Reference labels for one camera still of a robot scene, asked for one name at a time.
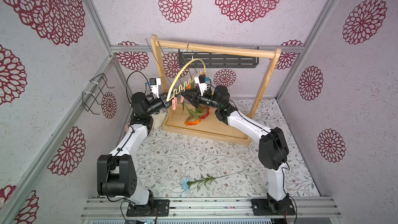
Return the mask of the red artificial flower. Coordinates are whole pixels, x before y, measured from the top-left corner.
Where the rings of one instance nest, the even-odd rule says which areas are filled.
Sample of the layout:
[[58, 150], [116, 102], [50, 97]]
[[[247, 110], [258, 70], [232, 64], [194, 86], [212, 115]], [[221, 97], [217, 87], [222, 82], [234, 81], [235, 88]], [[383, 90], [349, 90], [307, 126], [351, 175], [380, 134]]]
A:
[[200, 105], [199, 110], [201, 112], [200, 119], [205, 119], [210, 114], [210, 107], [205, 105]]

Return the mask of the orange artificial flower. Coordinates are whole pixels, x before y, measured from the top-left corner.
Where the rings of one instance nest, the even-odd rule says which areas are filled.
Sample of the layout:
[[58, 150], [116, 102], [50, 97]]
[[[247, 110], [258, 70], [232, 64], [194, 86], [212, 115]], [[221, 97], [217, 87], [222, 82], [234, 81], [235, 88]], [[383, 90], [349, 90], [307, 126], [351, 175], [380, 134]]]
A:
[[189, 116], [184, 121], [186, 126], [198, 125], [202, 121], [202, 116], [204, 114], [203, 110], [197, 107], [195, 110], [191, 110], [186, 106], [186, 104], [182, 103], [182, 111], [186, 110]]

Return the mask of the wooden clothes rack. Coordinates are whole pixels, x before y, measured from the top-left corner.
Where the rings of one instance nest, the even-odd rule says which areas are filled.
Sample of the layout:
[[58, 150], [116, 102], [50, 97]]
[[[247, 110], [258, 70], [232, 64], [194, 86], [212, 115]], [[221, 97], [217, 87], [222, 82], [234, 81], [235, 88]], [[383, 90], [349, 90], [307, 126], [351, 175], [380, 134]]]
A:
[[[266, 50], [254, 50], [254, 49], [242, 49], [242, 48], [231, 48], [231, 47], [222, 47], [222, 46], [213, 46], [213, 45], [203, 45], [203, 44], [191, 44], [191, 43], [182, 43], [168, 40], [160, 40], [156, 35], [152, 35], [150, 38], [151, 47], [153, 51], [153, 56], [157, 61], [158, 72], [162, 82], [162, 90], [167, 92], [167, 100], [171, 101], [172, 98], [176, 95], [180, 95], [183, 91], [188, 90], [187, 85], [194, 81], [194, 76], [192, 76], [188, 81], [184, 82], [177, 89], [175, 88], [175, 84], [177, 83], [180, 75], [183, 71], [188, 67], [186, 64], [183, 68], [178, 72], [174, 81], [169, 86], [167, 84], [166, 74], [164, 71], [164, 66], [162, 62], [161, 49], [172, 48], [172, 49], [186, 49], [192, 51], [199, 52], [208, 52], [208, 53], [216, 53], [216, 54], [225, 54], [225, 55], [235, 55], [235, 56], [244, 56], [244, 57], [258, 57], [258, 58], [267, 58], [270, 60], [267, 70], [262, 79], [262, 83], [259, 87], [258, 93], [256, 95], [255, 101], [252, 105], [252, 108], [247, 117], [250, 119], [253, 118], [255, 112], [259, 106], [259, 103], [262, 99], [263, 93], [269, 83], [269, 80], [272, 76], [272, 73], [275, 69], [276, 63], [278, 62], [282, 50], [280, 47], [276, 47], [274, 51], [266, 51]], [[240, 145], [249, 145], [252, 140], [246, 134], [241, 132], [240, 130], [231, 127], [221, 121], [219, 121], [215, 115], [215, 113], [210, 114], [206, 117], [202, 124], [186, 126], [182, 123], [182, 117], [179, 117], [178, 114], [182, 113], [182, 104], [177, 103], [176, 110], [169, 109], [168, 116], [163, 122], [163, 129], [166, 131], [181, 133], [185, 135], [191, 135], [199, 138], [211, 139], [214, 141], [223, 141], [230, 142], [233, 144]]]

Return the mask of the blue artificial flower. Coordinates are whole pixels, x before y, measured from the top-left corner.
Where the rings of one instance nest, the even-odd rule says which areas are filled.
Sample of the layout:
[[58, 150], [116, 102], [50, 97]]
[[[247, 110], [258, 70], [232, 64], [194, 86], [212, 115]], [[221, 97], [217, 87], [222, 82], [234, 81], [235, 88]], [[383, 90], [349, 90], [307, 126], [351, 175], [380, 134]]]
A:
[[201, 186], [207, 186], [207, 185], [210, 186], [212, 182], [214, 182], [218, 179], [226, 178], [228, 176], [235, 175], [235, 174], [240, 174], [242, 172], [248, 172], [248, 170], [241, 170], [238, 172], [234, 172], [234, 173], [230, 173], [230, 174], [226, 174], [226, 175], [222, 175], [222, 176], [211, 176], [210, 174], [206, 174], [206, 177], [201, 175], [200, 178], [198, 178], [198, 179], [194, 178], [193, 180], [189, 180], [187, 177], [184, 177], [181, 179], [180, 184], [181, 184], [184, 192], [188, 193], [190, 188], [194, 185], [196, 185], [196, 188], [199, 189], [199, 187], [201, 187]]

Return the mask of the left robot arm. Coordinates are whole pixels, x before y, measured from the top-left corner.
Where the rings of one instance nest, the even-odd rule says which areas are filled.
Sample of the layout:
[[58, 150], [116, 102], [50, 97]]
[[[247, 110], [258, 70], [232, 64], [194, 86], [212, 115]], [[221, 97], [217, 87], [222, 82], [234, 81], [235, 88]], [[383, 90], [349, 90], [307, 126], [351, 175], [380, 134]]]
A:
[[97, 160], [98, 195], [122, 197], [138, 206], [151, 205], [153, 193], [138, 184], [133, 158], [153, 127], [152, 115], [171, 106], [166, 98], [166, 93], [161, 93], [158, 97], [143, 92], [132, 95], [133, 113], [126, 135], [115, 149]]

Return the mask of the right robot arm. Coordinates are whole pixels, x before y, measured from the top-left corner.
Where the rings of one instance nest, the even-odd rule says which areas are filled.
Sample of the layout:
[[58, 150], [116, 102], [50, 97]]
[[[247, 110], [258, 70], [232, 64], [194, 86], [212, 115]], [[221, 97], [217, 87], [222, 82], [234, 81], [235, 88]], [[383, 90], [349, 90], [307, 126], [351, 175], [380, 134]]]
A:
[[258, 158], [267, 168], [268, 193], [267, 200], [276, 208], [282, 204], [290, 204], [290, 196], [285, 187], [285, 170], [289, 170], [289, 148], [283, 130], [266, 127], [246, 115], [230, 99], [227, 87], [217, 86], [201, 92], [199, 88], [188, 89], [181, 93], [193, 106], [209, 106], [215, 109], [217, 119], [234, 127], [259, 145]]

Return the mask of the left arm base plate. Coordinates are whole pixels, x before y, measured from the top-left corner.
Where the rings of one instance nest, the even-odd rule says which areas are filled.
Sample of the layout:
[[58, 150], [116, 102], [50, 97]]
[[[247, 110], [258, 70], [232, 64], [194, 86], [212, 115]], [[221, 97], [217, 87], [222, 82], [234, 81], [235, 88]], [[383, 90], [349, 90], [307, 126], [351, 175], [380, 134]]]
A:
[[150, 200], [145, 205], [129, 204], [127, 217], [167, 217], [170, 210], [170, 200]]

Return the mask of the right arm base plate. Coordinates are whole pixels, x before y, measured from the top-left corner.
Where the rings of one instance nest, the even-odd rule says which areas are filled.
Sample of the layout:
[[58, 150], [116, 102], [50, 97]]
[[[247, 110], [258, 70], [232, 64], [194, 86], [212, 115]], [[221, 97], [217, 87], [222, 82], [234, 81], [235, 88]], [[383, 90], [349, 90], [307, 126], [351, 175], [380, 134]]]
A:
[[255, 216], [293, 216], [296, 215], [295, 205], [289, 197], [281, 201], [274, 199], [252, 199], [252, 210]]

